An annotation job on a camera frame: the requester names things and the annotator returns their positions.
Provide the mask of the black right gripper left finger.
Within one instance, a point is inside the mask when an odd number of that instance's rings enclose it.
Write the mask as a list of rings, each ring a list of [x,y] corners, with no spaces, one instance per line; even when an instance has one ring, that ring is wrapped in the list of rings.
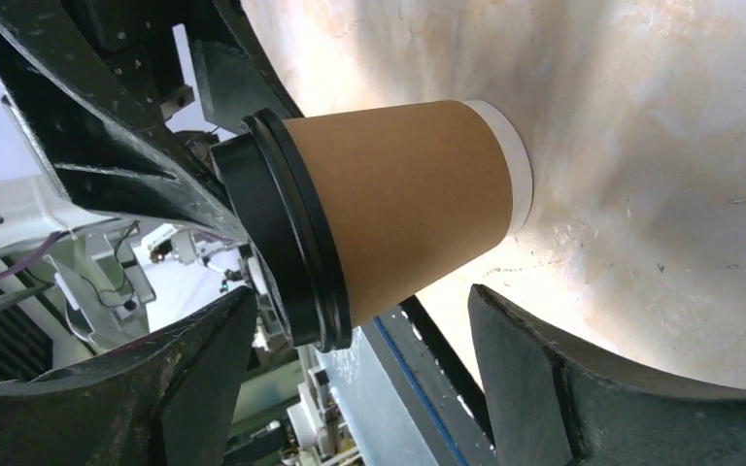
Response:
[[[256,325],[239,288],[29,382],[0,383],[0,465],[220,465]]]

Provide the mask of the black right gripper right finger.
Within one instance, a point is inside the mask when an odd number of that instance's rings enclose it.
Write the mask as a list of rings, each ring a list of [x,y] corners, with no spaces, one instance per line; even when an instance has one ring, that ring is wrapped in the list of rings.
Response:
[[[655,369],[474,285],[471,334],[502,465],[746,465],[746,389]]]

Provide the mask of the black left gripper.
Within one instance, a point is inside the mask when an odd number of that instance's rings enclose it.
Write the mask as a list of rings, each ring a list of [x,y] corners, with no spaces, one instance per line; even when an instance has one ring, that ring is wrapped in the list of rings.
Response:
[[[207,121],[233,132],[265,108],[302,116],[240,1],[0,1],[0,84],[66,200],[242,241],[222,184],[166,124],[195,101],[178,25]]]

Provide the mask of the brown paper coffee cup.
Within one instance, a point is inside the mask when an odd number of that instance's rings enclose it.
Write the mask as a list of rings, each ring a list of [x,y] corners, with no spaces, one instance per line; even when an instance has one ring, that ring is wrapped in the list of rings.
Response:
[[[533,176],[511,121],[481,101],[288,119],[361,325],[519,231]]]

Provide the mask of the black coffee cup lid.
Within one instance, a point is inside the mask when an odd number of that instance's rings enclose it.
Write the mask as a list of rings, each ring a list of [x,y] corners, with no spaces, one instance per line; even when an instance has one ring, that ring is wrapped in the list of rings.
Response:
[[[270,306],[294,347],[344,350],[353,326],[346,281],[302,154],[271,110],[213,149],[217,176],[248,237]]]

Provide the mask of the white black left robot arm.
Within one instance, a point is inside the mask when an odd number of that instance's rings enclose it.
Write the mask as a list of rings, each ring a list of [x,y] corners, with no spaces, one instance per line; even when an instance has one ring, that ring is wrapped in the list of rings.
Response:
[[[202,133],[168,120],[298,115],[241,1],[0,1],[0,84],[38,166],[0,182],[0,255],[113,217],[245,241]]]

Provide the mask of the black mounting base rail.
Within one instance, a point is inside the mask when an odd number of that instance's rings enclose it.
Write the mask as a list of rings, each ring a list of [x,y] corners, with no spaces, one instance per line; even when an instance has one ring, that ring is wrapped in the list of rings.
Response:
[[[496,465],[492,427],[482,388],[413,296],[361,326],[382,364],[401,413],[387,415],[392,443],[424,447],[405,465]]]

